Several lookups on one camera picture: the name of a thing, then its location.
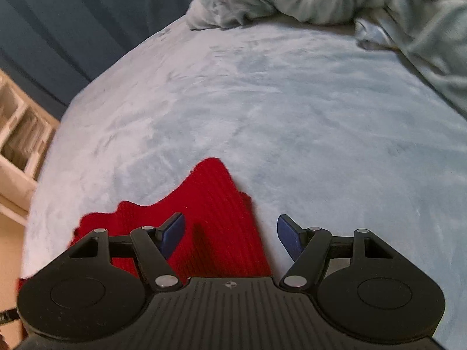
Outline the red knit sweater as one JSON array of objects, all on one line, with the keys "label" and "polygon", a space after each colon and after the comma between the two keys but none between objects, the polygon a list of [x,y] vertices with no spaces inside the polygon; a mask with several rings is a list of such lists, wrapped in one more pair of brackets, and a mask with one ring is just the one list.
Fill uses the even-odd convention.
[{"label": "red knit sweater", "polygon": [[251,197],[237,188],[215,157],[200,161],[176,189],[152,205],[122,201],[111,213],[87,213],[64,246],[97,228],[111,236],[129,235],[142,226],[159,228],[174,213],[183,214],[185,230],[168,262],[182,282],[272,275]]}]

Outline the light blue bed sheet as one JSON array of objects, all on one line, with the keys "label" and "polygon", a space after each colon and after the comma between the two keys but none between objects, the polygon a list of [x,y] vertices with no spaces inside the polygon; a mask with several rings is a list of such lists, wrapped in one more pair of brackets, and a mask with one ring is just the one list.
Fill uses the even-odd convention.
[{"label": "light blue bed sheet", "polygon": [[212,156],[252,198],[275,275],[290,266],[280,214],[336,235],[368,228],[438,283],[436,339],[466,347],[466,120],[401,55],[288,17],[175,21],[82,89],[43,163],[22,275],[87,213],[155,203]]}]

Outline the white shelf with books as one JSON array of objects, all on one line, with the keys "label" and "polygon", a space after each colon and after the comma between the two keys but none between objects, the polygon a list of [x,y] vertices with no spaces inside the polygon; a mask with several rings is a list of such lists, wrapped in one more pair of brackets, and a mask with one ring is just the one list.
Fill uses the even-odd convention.
[{"label": "white shelf with books", "polygon": [[59,121],[1,72],[1,214],[25,226]]}]

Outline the dark blue curtain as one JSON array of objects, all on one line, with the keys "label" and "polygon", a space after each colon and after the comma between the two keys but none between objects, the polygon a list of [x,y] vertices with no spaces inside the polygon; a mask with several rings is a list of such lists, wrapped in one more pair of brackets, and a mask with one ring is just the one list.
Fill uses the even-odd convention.
[{"label": "dark blue curtain", "polygon": [[71,100],[191,0],[1,0],[1,69],[60,119]]}]

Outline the grey-blue fleece blanket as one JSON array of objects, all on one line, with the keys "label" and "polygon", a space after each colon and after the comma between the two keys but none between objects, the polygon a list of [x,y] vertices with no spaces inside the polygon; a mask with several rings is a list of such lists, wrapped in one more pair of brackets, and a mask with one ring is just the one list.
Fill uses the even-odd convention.
[{"label": "grey-blue fleece blanket", "polygon": [[385,44],[466,112],[466,0],[192,0],[190,29],[229,29],[275,13],[312,25],[373,21]]}]

